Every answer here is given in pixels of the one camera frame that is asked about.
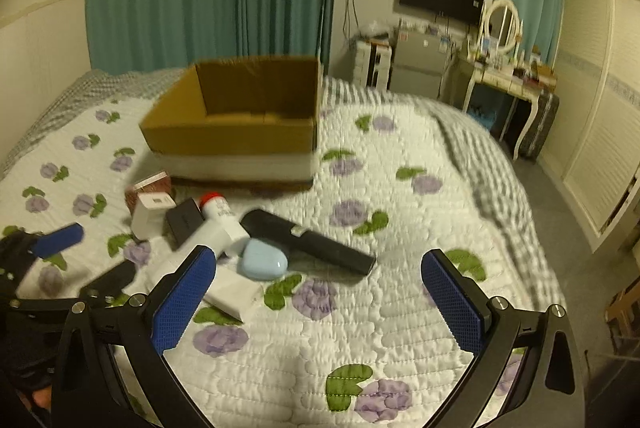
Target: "floor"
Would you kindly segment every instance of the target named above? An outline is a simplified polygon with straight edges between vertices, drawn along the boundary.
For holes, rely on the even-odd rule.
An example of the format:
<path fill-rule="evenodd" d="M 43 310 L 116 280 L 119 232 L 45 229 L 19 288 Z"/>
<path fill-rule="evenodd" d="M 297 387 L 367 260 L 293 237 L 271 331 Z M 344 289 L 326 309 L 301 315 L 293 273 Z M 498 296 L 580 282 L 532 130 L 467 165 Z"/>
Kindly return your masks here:
<path fill-rule="evenodd" d="M 591 372 L 596 372 L 606 363 L 597 353 L 612 353 L 604 308 L 638 276 L 636 261 L 622 252 L 591 256 L 580 226 L 542 169 L 523 159 L 515 161 L 513 168 L 527 191 L 538 238 L 564 292 L 578 350 L 583 358 L 584 351 L 589 351 Z"/>

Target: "closet door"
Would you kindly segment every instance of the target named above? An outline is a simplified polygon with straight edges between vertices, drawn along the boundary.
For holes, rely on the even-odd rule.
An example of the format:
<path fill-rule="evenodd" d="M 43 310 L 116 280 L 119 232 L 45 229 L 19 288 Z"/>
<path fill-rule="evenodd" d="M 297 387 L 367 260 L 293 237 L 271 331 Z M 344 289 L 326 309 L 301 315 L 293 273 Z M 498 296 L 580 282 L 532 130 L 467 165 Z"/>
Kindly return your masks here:
<path fill-rule="evenodd" d="M 599 232 L 635 182 L 640 164 L 640 0 L 615 0 L 614 15 L 606 85 L 566 178 Z"/>
<path fill-rule="evenodd" d="M 541 152 L 547 166 L 561 178 L 574 158 L 601 82 L 610 37 L 612 2 L 564 0 L 555 66 L 560 106 Z"/>

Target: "red cap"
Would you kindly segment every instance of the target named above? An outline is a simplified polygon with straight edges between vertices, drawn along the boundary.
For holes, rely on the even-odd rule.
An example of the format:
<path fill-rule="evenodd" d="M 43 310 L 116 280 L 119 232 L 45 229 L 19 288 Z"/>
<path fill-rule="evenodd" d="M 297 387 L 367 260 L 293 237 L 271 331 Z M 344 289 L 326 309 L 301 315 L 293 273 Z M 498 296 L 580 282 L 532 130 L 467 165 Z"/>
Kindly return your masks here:
<path fill-rule="evenodd" d="M 205 193 L 202 197 L 200 197 L 200 207 L 202 208 L 205 204 L 207 204 L 212 199 L 215 199 L 216 197 L 224 197 L 224 196 L 222 195 L 222 193 L 218 193 L 218 192 Z"/>

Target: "wardrobe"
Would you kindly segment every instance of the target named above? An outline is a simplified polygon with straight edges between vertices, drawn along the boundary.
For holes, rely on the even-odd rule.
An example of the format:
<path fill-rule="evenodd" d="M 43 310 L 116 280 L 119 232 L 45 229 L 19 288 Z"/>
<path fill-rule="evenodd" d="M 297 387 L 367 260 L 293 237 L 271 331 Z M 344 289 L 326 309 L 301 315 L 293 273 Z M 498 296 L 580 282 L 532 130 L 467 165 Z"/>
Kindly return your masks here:
<path fill-rule="evenodd" d="M 560 106 L 539 163 L 593 252 L 640 220 L 640 0 L 564 0 Z"/>

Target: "metal screw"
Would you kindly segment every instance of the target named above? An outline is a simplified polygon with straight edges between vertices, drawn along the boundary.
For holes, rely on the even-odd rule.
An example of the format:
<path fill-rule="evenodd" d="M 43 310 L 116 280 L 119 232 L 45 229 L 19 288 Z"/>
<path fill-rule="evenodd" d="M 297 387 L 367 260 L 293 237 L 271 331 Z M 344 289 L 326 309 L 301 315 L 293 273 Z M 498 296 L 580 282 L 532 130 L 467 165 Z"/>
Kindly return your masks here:
<path fill-rule="evenodd" d="M 551 314 L 557 316 L 558 318 L 562 318 L 566 314 L 566 311 L 561 305 L 553 304 L 551 306 Z"/>
<path fill-rule="evenodd" d="M 493 305 L 498 311 L 504 311 L 509 306 L 509 302 L 502 296 L 494 296 L 491 299 L 491 305 Z"/>
<path fill-rule="evenodd" d="M 71 307 L 71 312 L 73 314 L 79 314 L 82 311 L 84 311 L 84 302 L 76 302 L 73 304 L 73 306 Z"/>
<path fill-rule="evenodd" d="M 143 295 L 142 293 L 138 293 L 129 298 L 129 305 L 132 307 L 140 307 L 145 301 L 145 295 Z"/>

